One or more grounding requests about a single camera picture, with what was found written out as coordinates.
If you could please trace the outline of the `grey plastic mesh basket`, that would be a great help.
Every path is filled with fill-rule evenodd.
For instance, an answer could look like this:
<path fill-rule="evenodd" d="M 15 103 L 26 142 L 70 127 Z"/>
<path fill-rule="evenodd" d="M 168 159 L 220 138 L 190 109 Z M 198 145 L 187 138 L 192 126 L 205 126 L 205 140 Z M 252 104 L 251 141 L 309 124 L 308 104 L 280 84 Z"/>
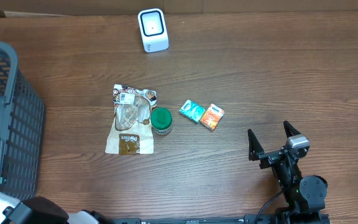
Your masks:
<path fill-rule="evenodd" d="M 36 195 L 44 124 L 42 98 L 19 70 L 16 51 L 0 42 L 0 192 Z"/>

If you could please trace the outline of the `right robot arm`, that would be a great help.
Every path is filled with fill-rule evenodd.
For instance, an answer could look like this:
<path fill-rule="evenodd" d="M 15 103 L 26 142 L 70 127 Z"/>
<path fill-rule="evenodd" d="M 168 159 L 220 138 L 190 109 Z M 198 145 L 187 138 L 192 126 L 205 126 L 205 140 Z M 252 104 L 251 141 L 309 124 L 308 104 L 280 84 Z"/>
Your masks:
<path fill-rule="evenodd" d="M 280 185 L 280 191 L 264 203 L 256 215 L 245 215 L 245 223 L 329 223 L 329 216 L 321 213 L 325 208 L 328 183 L 319 175 L 303 177 L 298 167 L 299 159 L 305 157 L 310 140 L 288 121 L 283 122 L 287 141 L 280 149 L 265 152 L 256 135 L 247 130 L 249 160 L 259 161 L 260 168 L 271 168 Z M 279 196 L 284 196 L 286 207 L 277 208 L 274 214 L 263 211 Z"/>

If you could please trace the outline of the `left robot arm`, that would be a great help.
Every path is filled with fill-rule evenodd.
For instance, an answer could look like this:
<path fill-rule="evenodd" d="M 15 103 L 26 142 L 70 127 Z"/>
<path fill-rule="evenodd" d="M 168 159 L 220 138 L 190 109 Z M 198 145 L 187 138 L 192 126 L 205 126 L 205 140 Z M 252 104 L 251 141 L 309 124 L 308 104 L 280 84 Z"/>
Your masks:
<path fill-rule="evenodd" d="M 44 197 L 19 200 L 0 192 L 0 223 L 91 224 L 112 223 L 112 221 L 85 210 L 67 213 L 56 203 Z"/>

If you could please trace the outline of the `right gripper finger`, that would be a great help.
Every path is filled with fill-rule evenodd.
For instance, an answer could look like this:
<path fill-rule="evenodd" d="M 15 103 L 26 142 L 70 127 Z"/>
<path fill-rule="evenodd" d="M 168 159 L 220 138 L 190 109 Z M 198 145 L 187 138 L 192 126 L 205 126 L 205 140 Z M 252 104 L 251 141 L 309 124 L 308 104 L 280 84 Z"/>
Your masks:
<path fill-rule="evenodd" d="M 247 130 L 247 135 L 249 138 L 249 160 L 257 161 L 260 159 L 259 156 L 264 153 L 264 149 L 251 129 Z"/>
<path fill-rule="evenodd" d="M 286 133 L 287 138 L 301 134 L 297 129 L 295 129 L 287 120 L 283 122 L 283 127 Z"/>

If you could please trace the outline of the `white barcode scanner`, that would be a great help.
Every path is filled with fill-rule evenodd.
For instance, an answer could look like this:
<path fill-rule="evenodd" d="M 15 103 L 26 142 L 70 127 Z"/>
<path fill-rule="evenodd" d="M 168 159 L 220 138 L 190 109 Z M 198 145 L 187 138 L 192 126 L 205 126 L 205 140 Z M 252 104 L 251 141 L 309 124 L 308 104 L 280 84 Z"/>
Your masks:
<path fill-rule="evenodd" d="M 167 50 L 169 39 L 162 10 L 159 8 L 146 9 L 140 11 L 137 18 L 145 52 Z"/>

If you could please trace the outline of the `beige snack bag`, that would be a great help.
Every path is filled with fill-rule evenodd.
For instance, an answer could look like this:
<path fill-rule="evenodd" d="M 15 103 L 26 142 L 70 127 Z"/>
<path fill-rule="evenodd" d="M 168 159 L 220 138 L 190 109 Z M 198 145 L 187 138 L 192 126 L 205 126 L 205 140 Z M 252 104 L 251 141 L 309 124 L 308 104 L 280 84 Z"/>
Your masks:
<path fill-rule="evenodd" d="M 112 91 L 114 119 L 105 153 L 119 155 L 152 154 L 154 137 L 151 113 L 157 92 L 115 84 Z"/>

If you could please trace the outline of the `green lid jar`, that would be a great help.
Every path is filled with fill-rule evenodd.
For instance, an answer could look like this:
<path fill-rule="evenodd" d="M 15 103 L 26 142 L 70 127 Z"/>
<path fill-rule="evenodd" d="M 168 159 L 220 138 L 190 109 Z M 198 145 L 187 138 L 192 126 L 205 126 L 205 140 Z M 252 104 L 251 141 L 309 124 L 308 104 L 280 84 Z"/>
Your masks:
<path fill-rule="evenodd" d="M 154 109 L 150 121 L 154 131 L 159 135 L 169 134 L 173 128 L 172 114 L 166 108 Z"/>

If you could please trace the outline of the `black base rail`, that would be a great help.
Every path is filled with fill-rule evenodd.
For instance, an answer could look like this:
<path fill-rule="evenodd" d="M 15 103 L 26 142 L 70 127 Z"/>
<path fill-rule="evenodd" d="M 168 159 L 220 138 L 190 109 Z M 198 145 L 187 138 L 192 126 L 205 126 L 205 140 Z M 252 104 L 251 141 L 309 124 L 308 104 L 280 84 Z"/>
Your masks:
<path fill-rule="evenodd" d="M 112 218 L 114 224 L 255 224 L 256 215 L 214 218 Z"/>

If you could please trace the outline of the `teal tissue pack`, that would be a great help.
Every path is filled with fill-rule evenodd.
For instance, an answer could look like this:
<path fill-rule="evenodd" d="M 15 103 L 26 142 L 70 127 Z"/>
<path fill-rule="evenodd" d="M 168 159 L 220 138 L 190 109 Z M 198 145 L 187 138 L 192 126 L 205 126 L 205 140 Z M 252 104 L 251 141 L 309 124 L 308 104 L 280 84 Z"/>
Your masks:
<path fill-rule="evenodd" d="M 180 114 L 182 114 L 183 116 L 187 117 L 188 119 L 192 120 L 197 124 L 200 122 L 205 111 L 206 110 L 202 106 L 191 100 L 186 100 L 183 106 L 179 110 Z"/>

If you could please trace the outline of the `cardboard box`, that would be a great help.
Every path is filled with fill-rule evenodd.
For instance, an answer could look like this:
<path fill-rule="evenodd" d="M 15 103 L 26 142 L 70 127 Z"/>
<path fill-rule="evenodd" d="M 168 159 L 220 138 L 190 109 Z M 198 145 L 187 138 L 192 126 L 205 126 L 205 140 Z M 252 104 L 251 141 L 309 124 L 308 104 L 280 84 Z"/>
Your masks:
<path fill-rule="evenodd" d="M 0 17 L 123 15 L 149 8 L 166 14 L 358 11 L 358 0 L 0 0 Z"/>

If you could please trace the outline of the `orange tissue pack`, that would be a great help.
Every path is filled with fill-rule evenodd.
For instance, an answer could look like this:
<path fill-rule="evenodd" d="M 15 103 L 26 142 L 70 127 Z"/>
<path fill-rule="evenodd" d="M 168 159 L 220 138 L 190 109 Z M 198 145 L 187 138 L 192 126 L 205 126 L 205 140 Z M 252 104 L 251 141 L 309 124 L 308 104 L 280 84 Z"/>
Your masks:
<path fill-rule="evenodd" d="M 200 121 L 209 130 L 214 131 L 224 114 L 225 111 L 222 108 L 211 103 Z"/>

